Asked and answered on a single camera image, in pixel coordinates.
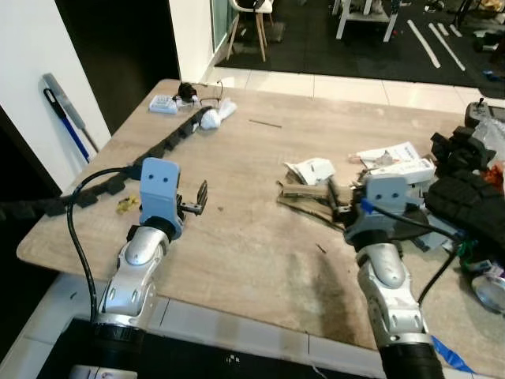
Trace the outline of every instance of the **black floor mat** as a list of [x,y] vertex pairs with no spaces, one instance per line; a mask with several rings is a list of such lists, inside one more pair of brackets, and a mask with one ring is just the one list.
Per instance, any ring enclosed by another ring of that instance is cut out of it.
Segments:
[[[38,379],[68,378],[72,366],[86,362],[89,324],[73,320],[58,338]],[[170,377],[215,377],[219,379],[364,379],[348,373],[319,369],[280,359],[237,353],[218,347],[199,345],[147,334],[138,368],[139,379]]]
[[[389,1],[383,3],[388,12]],[[286,30],[281,43],[268,44],[267,61],[262,62],[255,39],[245,43],[252,48],[247,53],[238,48],[229,61],[223,59],[217,66],[477,87],[487,97],[505,98],[505,83],[491,82],[482,73],[499,68],[488,63],[490,53],[474,52],[471,35],[459,38],[449,31],[444,38],[466,67],[461,71],[428,27],[430,22],[443,22],[449,30],[453,16],[425,13],[424,2],[400,8],[389,43],[382,42],[385,24],[352,21],[346,23],[342,40],[336,40],[338,18],[330,16],[328,0],[309,0],[305,6],[287,0],[275,4],[275,19],[286,23]],[[432,47],[440,68],[410,30],[409,19]],[[270,28],[267,21],[265,28]],[[505,60],[500,65],[505,70]]]

